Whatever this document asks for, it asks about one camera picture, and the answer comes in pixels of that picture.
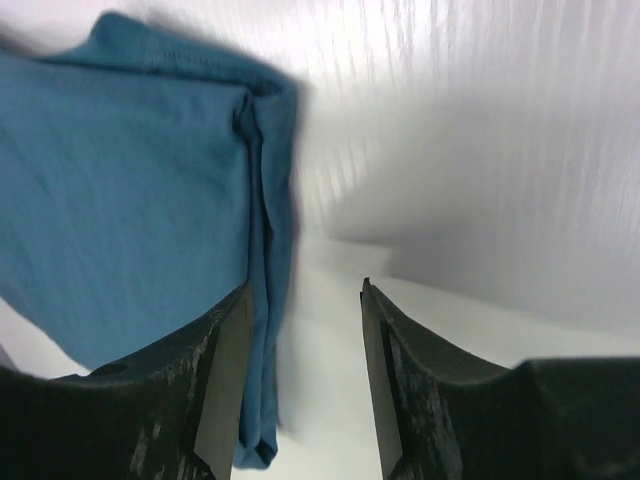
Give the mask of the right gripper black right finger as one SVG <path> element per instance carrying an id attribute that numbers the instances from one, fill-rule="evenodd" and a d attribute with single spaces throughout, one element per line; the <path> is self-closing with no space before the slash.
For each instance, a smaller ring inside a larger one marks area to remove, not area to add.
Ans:
<path id="1" fill-rule="evenodd" d="M 365 282 L 367 372 L 386 479 L 635 479 L 634 357 L 481 359 Z"/>

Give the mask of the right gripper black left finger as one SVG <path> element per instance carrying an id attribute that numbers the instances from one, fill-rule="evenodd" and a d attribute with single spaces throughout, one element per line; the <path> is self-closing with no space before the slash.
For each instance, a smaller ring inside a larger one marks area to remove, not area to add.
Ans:
<path id="1" fill-rule="evenodd" d="M 226 479 L 252 328 L 252 292 L 86 376 L 1 372 L 5 479 Z"/>

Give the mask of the teal blue t shirt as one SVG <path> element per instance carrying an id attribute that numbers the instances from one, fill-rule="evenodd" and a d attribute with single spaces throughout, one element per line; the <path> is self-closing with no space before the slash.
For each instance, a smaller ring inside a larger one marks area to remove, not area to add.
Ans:
<path id="1" fill-rule="evenodd" d="M 125 16 L 1 55 L 1 295 L 97 368 L 242 283 L 253 340 L 233 463 L 275 458 L 297 96 L 280 72 Z"/>

